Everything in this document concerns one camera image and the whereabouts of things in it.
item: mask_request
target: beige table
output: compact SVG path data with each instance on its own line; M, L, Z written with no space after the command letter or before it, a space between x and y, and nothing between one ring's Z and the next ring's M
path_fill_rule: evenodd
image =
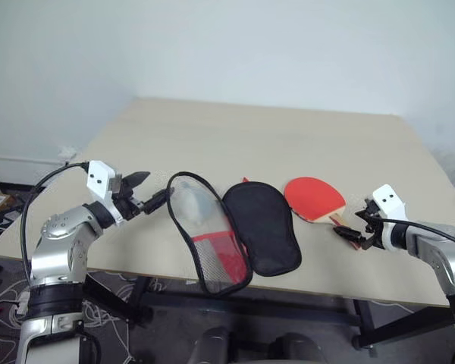
M148 199L177 171L202 175L222 195L243 176L283 190L291 178L314 176L345 196L345 219L363 199L390 184L411 219L455 224L455 189L403 120L389 115L305 111L164 99L135 101L77 160L100 159L124 175L151 171L136 189ZM30 209L30 255L52 214L90 202L86 176L68 171ZM353 250L330 225L293 220L302 265L278 277L254 275L251 285L371 300L447 305L433 271L407 255ZM19 224L0 236L0 256L20 257ZM142 275L196 278L193 260L162 208L122 228L111 227L89 251L89 267Z

